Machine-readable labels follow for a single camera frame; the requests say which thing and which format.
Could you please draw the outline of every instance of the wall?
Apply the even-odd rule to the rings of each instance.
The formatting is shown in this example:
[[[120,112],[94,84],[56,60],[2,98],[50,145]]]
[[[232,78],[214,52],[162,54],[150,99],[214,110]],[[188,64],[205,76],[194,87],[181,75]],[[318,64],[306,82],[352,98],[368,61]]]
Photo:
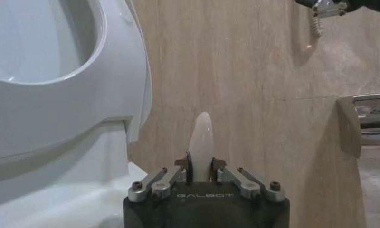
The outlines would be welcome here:
[[[338,148],[336,97],[380,92],[380,14],[324,20],[292,0],[136,0],[153,108],[132,161],[169,166],[212,116],[216,157],[277,180],[292,228],[362,228],[356,160]]]

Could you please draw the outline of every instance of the toilet paper holder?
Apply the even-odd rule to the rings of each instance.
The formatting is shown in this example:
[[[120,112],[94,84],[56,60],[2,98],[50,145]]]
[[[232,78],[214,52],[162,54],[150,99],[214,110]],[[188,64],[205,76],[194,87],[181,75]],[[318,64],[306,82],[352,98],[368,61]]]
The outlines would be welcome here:
[[[341,149],[360,158],[380,147],[380,93],[338,98],[337,110]]]

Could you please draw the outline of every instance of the white toilet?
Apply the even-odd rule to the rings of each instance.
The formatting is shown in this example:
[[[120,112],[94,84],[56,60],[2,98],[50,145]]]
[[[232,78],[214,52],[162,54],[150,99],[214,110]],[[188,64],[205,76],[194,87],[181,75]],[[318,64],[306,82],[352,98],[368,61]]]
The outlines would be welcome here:
[[[0,228],[113,228],[152,105],[130,0],[0,0]]]

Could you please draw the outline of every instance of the toilet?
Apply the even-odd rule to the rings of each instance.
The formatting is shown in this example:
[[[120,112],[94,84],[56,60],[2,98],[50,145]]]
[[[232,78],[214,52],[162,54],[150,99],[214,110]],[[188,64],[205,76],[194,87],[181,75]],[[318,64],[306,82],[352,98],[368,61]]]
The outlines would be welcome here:
[[[0,1],[0,228],[122,226],[150,106],[130,0]]]

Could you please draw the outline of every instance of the bolt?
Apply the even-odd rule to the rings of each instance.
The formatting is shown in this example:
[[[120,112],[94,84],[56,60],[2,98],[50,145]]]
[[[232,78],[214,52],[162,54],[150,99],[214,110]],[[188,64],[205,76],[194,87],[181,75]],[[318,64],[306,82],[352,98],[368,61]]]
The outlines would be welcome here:
[[[270,190],[280,191],[280,189],[281,189],[280,183],[276,181],[270,182]]]
[[[136,181],[132,183],[132,190],[137,191],[141,189],[141,182]]]

